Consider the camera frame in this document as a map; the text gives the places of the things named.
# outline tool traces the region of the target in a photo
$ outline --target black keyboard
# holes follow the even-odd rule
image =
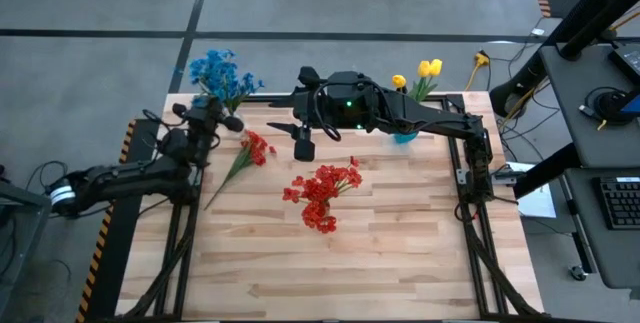
[[[640,229],[640,177],[594,178],[609,229]]]

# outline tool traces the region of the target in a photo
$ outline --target concrete floor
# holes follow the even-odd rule
[[[0,29],[183,31],[194,0],[0,0]],[[196,39],[189,57],[209,48],[231,48],[241,70],[267,83],[267,92],[290,91],[301,65],[321,75],[355,69],[378,82],[393,74],[412,76],[418,61],[445,63],[438,90],[464,88],[473,55],[510,58],[520,45],[464,41],[465,35],[526,36],[540,17],[536,0],[205,0],[199,31],[423,33],[458,36],[447,42]],[[544,20],[553,29],[558,21]],[[640,21],[622,32],[640,36]],[[1,37],[0,163],[22,186],[42,162],[58,159],[70,169],[117,160],[127,122],[142,108],[159,111],[174,73],[181,39]],[[514,64],[514,72],[535,48]],[[486,89],[487,70],[473,90]],[[494,61],[492,83],[508,79],[506,63]],[[195,91],[183,79],[181,92]],[[539,100],[555,105],[551,89]],[[550,111],[535,105],[518,130],[532,127]],[[560,114],[527,137],[544,156],[570,141]],[[511,148],[520,161],[539,158],[522,140]],[[32,190],[39,192],[39,187]],[[10,304],[10,321],[74,319],[95,248],[99,215],[78,221],[53,220]],[[566,267],[578,263],[571,239],[525,225],[547,312],[557,317],[636,322],[640,305],[628,291],[609,290],[599,276],[573,281]],[[72,270],[67,284],[65,261]]]

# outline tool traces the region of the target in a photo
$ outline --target butcher block tabletop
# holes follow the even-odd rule
[[[499,168],[505,158],[488,94],[459,94],[467,112],[484,116],[491,167]],[[178,123],[171,106],[188,105],[192,97],[169,95],[163,119]],[[237,134],[218,129],[221,143],[209,155],[203,175],[183,319],[479,318],[463,227],[453,214],[458,197],[446,137],[420,133],[397,145],[379,131],[342,130],[342,141],[334,142],[316,130],[315,161],[299,162],[289,135],[266,125],[294,123],[290,109],[246,102],[239,113],[277,154],[267,154],[264,166],[241,171],[203,210],[241,148]],[[298,175],[311,177],[323,164],[347,166],[350,156],[361,162],[363,183],[332,200],[337,230],[322,234],[307,228],[300,216],[303,204],[283,201],[283,188]],[[514,199],[503,186],[495,187],[495,195]],[[141,209],[162,198],[144,197]],[[117,314],[132,308],[160,271],[171,208],[160,205],[138,220]],[[542,311],[518,207],[492,201],[487,210],[500,267],[529,304]],[[175,298],[177,272],[167,310]],[[484,274],[489,308],[495,312]]]

